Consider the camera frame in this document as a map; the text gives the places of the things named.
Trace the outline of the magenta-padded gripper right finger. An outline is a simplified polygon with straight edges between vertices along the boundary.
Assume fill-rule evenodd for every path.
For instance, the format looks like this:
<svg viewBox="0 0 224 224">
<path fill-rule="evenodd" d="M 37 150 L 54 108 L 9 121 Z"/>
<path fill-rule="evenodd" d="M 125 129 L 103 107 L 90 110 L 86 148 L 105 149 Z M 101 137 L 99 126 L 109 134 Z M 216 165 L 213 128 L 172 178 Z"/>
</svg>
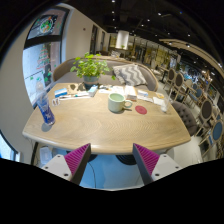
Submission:
<svg viewBox="0 0 224 224">
<path fill-rule="evenodd" d="M 181 166 L 169 155 L 158 155 L 136 143 L 133 144 L 132 154 L 145 185 L 181 170 Z"/>
</svg>

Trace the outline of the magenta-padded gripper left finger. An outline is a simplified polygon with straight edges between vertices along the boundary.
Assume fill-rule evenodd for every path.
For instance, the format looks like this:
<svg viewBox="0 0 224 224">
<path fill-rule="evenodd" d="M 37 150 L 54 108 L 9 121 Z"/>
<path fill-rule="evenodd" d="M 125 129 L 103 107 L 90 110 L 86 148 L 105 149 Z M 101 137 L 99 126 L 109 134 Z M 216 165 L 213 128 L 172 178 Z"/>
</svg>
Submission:
<svg viewBox="0 0 224 224">
<path fill-rule="evenodd" d="M 67 155 L 57 154 L 42 169 L 79 185 L 90 155 L 91 144 L 88 143 Z"/>
</svg>

